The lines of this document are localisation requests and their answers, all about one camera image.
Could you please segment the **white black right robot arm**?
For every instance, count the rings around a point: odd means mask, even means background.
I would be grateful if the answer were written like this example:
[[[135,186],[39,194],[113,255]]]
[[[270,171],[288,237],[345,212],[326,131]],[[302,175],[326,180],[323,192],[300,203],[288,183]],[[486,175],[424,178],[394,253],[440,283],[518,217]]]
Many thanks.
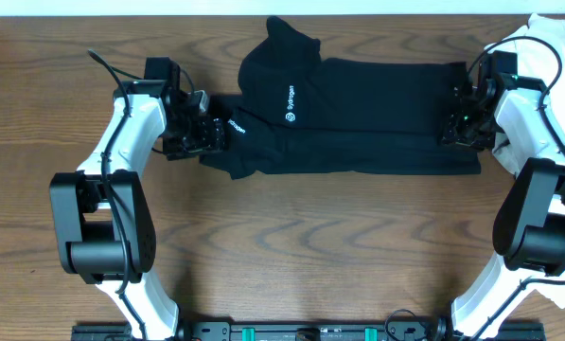
[[[503,323],[532,291],[565,307],[565,134],[549,100],[558,78],[520,75],[511,52],[478,64],[477,81],[455,92],[459,107],[440,142],[477,152],[507,148],[517,175],[494,220],[493,256],[451,303],[452,331],[458,340],[526,340],[532,332],[506,332]]]

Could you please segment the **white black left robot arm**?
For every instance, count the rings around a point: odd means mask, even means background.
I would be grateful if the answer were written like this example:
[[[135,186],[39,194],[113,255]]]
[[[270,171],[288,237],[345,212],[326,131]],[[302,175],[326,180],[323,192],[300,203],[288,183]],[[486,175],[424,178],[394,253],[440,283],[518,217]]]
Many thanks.
[[[221,150],[221,120],[204,91],[178,82],[123,81],[113,115],[92,153],[56,173],[49,197],[63,270],[107,295],[128,321],[124,332],[93,328],[88,340],[187,340],[190,328],[154,268],[155,227],[142,175],[157,140],[167,159]]]

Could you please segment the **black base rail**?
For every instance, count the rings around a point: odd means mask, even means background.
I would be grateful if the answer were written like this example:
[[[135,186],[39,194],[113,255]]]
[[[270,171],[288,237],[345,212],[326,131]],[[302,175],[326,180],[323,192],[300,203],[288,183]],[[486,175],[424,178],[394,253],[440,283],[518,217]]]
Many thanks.
[[[385,324],[237,324],[221,321],[184,322],[168,338],[149,336],[147,340],[198,341],[381,341],[381,340],[468,340],[458,332],[447,331],[439,323],[401,318]],[[72,327],[73,341],[140,340],[132,336],[130,324],[78,325]],[[541,323],[504,322],[495,337],[478,340],[544,341]]]

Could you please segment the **pile of white clothes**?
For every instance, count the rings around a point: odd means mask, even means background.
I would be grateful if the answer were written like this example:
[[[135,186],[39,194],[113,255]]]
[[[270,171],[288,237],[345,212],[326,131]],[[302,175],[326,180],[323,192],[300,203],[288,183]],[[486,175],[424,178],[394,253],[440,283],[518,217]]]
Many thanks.
[[[494,221],[494,253],[451,317],[499,324],[534,290],[565,308],[565,21],[532,14],[476,65],[498,129],[492,153],[516,181]]]

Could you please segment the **black t-shirt with logo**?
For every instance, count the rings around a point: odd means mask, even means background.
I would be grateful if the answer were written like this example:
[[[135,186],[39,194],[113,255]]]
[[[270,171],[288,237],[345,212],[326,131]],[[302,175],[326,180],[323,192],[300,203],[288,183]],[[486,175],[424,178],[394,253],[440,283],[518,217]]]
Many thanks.
[[[365,63],[323,58],[320,42],[272,16],[266,39],[242,61],[240,92],[219,95],[228,145],[204,166],[240,179],[354,171],[465,175],[473,151],[438,139],[458,106],[464,63]]]

